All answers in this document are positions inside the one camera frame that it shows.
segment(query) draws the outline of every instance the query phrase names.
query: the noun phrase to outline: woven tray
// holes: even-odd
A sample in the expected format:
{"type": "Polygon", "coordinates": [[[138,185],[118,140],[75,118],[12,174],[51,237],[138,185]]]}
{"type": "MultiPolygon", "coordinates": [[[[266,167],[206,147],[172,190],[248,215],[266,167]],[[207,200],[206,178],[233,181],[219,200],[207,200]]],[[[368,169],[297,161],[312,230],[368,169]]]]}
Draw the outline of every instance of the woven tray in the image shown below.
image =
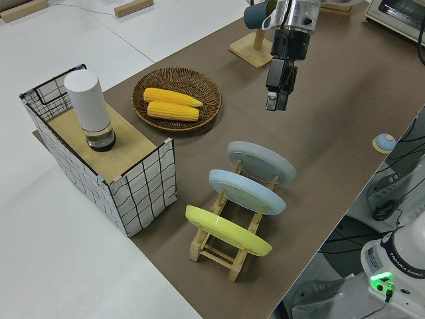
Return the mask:
{"type": "Polygon", "coordinates": [[[221,107],[218,86],[198,71],[189,68],[169,67],[154,70],[134,86],[131,104],[135,113],[146,123],[168,132],[190,132],[207,125],[221,107]],[[200,100],[199,119],[196,122],[163,120],[147,115],[147,103],[143,100],[146,88],[162,88],[183,93],[200,100]]]}

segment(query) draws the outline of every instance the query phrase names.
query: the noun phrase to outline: corn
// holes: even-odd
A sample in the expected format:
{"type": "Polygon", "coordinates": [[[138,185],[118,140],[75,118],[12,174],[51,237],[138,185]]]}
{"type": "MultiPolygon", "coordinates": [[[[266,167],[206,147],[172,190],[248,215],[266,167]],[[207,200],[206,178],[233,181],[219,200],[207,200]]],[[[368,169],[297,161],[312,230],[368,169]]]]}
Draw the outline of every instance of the corn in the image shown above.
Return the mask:
{"type": "Polygon", "coordinates": [[[199,110],[178,104],[152,101],[147,106],[147,115],[166,120],[194,122],[199,118],[199,110]]]}
{"type": "Polygon", "coordinates": [[[192,96],[178,93],[170,90],[162,90],[161,88],[146,88],[143,93],[145,102],[162,101],[172,104],[180,104],[197,108],[202,106],[202,102],[192,96]]]}

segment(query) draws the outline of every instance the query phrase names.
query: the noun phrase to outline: white table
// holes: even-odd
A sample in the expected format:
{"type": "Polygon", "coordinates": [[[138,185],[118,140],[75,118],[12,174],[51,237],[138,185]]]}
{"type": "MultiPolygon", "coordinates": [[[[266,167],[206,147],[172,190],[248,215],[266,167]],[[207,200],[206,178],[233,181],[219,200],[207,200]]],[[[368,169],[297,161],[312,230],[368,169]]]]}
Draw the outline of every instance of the white table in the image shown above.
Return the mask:
{"type": "Polygon", "coordinates": [[[121,19],[80,8],[89,1],[50,4],[0,21],[0,317],[198,318],[68,181],[19,94],[80,63],[106,90],[241,17],[246,2],[158,0],[121,19]]]}

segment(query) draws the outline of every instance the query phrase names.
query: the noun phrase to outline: brown mat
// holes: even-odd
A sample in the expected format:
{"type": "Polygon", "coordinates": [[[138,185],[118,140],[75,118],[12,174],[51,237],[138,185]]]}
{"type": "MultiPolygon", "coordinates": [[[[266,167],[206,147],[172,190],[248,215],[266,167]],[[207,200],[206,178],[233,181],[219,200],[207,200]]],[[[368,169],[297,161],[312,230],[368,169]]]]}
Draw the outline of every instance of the brown mat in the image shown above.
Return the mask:
{"type": "MultiPolygon", "coordinates": [[[[383,132],[399,138],[424,104],[425,68],[415,45],[363,23],[366,6],[350,17],[321,13],[307,59],[296,64],[296,86],[285,112],[265,111],[268,68],[255,69],[228,50],[249,33],[242,21],[105,93],[155,145],[175,138],[178,200],[132,240],[202,317],[266,318],[384,159],[372,139],[383,132]],[[167,134],[134,114],[133,86],[165,66],[198,70],[218,84],[222,110],[211,131],[167,134]],[[209,171],[232,169],[226,148],[234,140],[270,148],[298,171],[291,184],[275,188],[288,208],[265,216],[258,230],[274,249],[262,258],[248,256],[236,283],[210,260],[189,260],[196,229],[184,217],[188,204],[206,209],[213,204],[209,171]]],[[[247,225],[252,214],[229,204],[222,216],[247,225]]]]}

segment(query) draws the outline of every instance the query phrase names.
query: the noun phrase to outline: white cylinder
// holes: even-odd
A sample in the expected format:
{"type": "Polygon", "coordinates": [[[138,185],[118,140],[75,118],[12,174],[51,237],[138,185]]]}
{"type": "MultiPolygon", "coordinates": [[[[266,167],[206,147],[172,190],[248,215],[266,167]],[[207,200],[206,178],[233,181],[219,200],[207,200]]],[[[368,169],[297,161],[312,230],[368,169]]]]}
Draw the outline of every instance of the white cylinder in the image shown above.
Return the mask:
{"type": "Polygon", "coordinates": [[[98,76],[89,70],[76,70],[66,76],[64,84],[83,130],[106,129],[110,117],[98,76]]]}
{"type": "Polygon", "coordinates": [[[425,213],[395,233],[394,245],[410,266],[425,269],[425,213]]]}

